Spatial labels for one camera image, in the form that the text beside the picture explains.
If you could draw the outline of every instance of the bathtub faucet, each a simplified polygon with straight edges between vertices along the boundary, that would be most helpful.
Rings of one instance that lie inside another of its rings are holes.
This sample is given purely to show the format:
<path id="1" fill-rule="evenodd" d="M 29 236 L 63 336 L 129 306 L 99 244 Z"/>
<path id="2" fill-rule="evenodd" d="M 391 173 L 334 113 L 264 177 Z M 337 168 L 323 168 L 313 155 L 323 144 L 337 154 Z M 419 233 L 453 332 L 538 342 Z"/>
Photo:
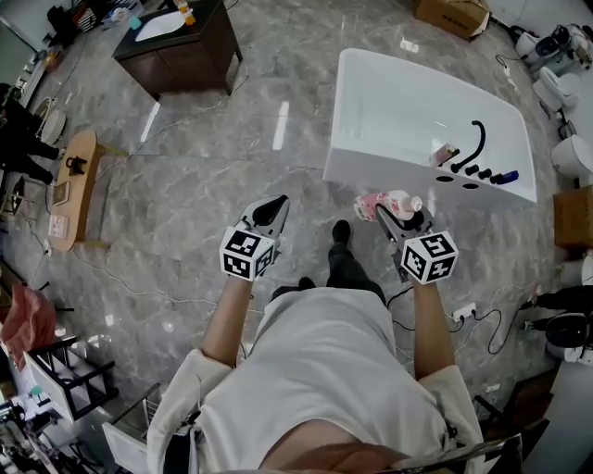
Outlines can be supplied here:
<path id="1" fill-rule="evenodd" d="M 462 169 L 465 165 L 467 165 L 471 161 L 475 160 L 482 153 L 482 150 L 484 149 L 484 143 L 486 143 L 486 129 L 484 128 L 484 124 L 480 120 L 474 120 L 472 122 L 472 125 L 475 125 L 476 127 L 480 128 L 480 143 L 478 144 L 478 147 L 475 149 L 475 151 L 471 155 L 469 155 L 467 158 L 465 158 L 460 163 L 453 163 L 451 165 L 451 171 L 453 171 L 454 173 L 459 172 L 459 170 Z"/>

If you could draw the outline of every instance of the blue object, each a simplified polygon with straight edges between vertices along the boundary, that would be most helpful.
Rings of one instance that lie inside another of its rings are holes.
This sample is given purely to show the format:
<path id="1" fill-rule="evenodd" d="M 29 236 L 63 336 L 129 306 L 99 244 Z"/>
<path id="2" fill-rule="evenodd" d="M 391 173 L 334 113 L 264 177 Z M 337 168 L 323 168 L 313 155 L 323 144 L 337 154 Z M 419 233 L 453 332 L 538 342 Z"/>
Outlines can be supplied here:
<path id="1" fill-rule="evenodd" d="M 519 179 L 519 171 L 511 171 L 510 173 L 503 174 L 497 184 L 506 184 L 507 182 L 517 181 Z"/>
<path id="2" fill-rule="evenodd" d="M 42 395 L 43 393 L 44 393 L 44 389 L 42 389 L 39 385 L 35 385 L 29 392 L 29 394 L 32 396 Z"/>
<path id="3" fill-rule="evenodd" d="M 132 28 L 133 30 L 138 30 L 138 28 L 142 26 L 142 21 L 140 21 L 136 16 L 130 17 L 129 23 L 130 28 Z"/>

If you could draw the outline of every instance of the orange bottle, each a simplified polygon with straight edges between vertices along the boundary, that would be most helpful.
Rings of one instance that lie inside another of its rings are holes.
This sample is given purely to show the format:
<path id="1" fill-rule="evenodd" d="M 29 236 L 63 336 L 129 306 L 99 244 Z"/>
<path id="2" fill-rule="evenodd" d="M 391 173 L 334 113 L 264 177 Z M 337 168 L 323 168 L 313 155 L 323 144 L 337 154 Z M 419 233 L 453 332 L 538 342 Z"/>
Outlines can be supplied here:
<path id="1" fill-rule="evenodd" d="M 194 18 L 194 15 L 192 15 L 192 10 L 187 5 L 187 2 L 185 0 L 175 0 L 175 4 L 179 8 L 179 11 L 182 12 L 182 15 L 183 15 L 183 18 L 185 19 L 186 25 L 191 26 L 194 23 L 196 23 L 196 19 Z"/>

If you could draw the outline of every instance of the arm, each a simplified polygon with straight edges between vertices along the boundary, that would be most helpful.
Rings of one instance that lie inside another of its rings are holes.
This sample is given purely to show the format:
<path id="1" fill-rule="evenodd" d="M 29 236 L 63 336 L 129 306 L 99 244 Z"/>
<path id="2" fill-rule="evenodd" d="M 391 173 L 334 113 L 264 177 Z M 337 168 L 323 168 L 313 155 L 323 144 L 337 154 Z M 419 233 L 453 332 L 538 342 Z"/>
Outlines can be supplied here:
<path id="1" fill-rule="evenodd" d="M 416 313 L 414 372 L 419 380 L 455 365 L 455 356 L 436 284 L 421 285 L 411 280 Z"/>
<path id="2" fill-rule="evenodd" d="M 202 341 L 204 356 L 234 367 L 253 281 L 229 276 Z"/>

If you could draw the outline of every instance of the dark wood vanity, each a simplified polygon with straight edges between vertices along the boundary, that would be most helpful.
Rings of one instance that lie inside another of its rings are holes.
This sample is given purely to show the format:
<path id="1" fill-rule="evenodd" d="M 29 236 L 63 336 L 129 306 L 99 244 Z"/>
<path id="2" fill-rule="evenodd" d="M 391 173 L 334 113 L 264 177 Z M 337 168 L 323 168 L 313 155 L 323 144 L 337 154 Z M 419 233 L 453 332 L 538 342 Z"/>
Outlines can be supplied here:
<path id="1" fill-rule="evenodd" d="M 151 19 L 170 13 L 152 13 L 140 18 L 142 27 L 129 29 L 113 57 L 151 95 L 175 91 L 233 87 L 227 72 L 233 55 L 243 60 L 233 26 L 222 0 L 192 2 L 196 23 L 176 31 L 136 42 L 137 34 Z"/>

